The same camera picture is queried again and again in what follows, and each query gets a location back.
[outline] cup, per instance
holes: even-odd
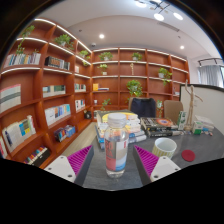
[[[155,141],[152,153],[158,157],[167,156],[169,159],[172,158],[177,144],[170,138],[158,138]]]

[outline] bottle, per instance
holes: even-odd
[[[106,173],[111,178],[119,178],[125,171],[129,134],[126,115],[111,113],[108,115],[108,127],[104,133],[106,151]]]

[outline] table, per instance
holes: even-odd
[[[224,154],[224,136],[216,128],[213,131],[213,136],[206,134],[191,134],[171,136],[170,138],[177,144],[177,149],[171,160],[181,169],[194,164],[220,159]],[[129,144],[125,172],[123,176],[119,179],[111,179],[106,174],[105,151],[100,149],[97,138],[95,138],[92,142],[94,147],[94,156],[90,163],[83,187],[106,191],[127,190],[142,187],[143,185],[141,178],[132,154],[133,146],[137,145],[152,152],[156,139],[156,137],[147,137],[147,139],[142,142]],[[185,149],[190,149],[195,153],[194,161],[187,162],[182,158],[181,153]]]

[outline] ceiling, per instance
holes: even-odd
[[[61,24],[91,50],[139,47],[175,54],[192,62],[221,58],[206,33],[183,11],[170,5],[161,12],[165,18],[162,22],[174,30],[154,19],[154,13],[161,11],[155,8],[153,4],[137,7],[134,0],[65,0],[38,17]],[[172,12],[179,13],[183,20],[176,19]],[[101,33],[105,35],[104,39],[99,38]]]

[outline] bookshelf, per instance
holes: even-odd
[[[0,132],[2,133],[9,124],[32,115],[36,134],[26,139],[12,153],[6,146],[9,160],[23,162],[36,148],[44,145],[51,152],[50,157],[41,165],[44,169],[63,153],[92,121],[96,121],[93,112],[100,110],[104,99],[111,99],[111,104],[105,106],[106,110],[128,108],[127,98],[130,94],[126,84],[130,80],[138,80],[143,87],[143,97],[151,97],[155,101],[179,100],[174,88],[176,92],[180,92],[180,84],[185,83],[186,79],[190,83],[187,60],[175,55],[153,49],[122,47],[91,51],[81,40],[54,21],[38,18],[30,25],[34,25],[35,29],[23,42],[24,53],[32,54],[34,49],[38,49],[41,54],[40,61],[38,65],[21,64],[8,67],[4,67],[6,59],[3,62],[0,72],[0,89],[21,84],[21,104],[0,114]],[[54,38],[61,34],[68,34],[71,37],[74,50],[62,48],[54,42]],[[21,36],[17,38],[8,55],[15,54],[19,38]],[[82,50],[90,53],[90,59],[83,59],[79,55]],[[111,52],[113,58],[110,61],[101,61],[99,55],[103,52]],[[140,61],[136,62],[132,59],[134,52],[142,54]],[[45,58],[48,56],[69,62],[69,70],[45,65]],[[97,68],[100,64],[107,64],[107,75],[102,75],[101,69]],[[166,86],[158,77],[160,67],[167,68],[173,73],[171,82]],[[93,83],[99,83],[100,87],[107,87],[109,90],[93,91]],[[86,91],[75,92],[75,84],[84,84]],[[43,97],[42,88],[49,85],[64,85],[66,92],[61,95]],[[81,99],[85,100],[85,107],[76,111],[75,100]],[[70,105],[71,114],[48,126],[45,109],[62,104]],[[92,119],[85,119],[84,111],[86,110],[91,111]],[[54,131],[66,125],[75,126],[76,133],[61,143],[57,142]]]

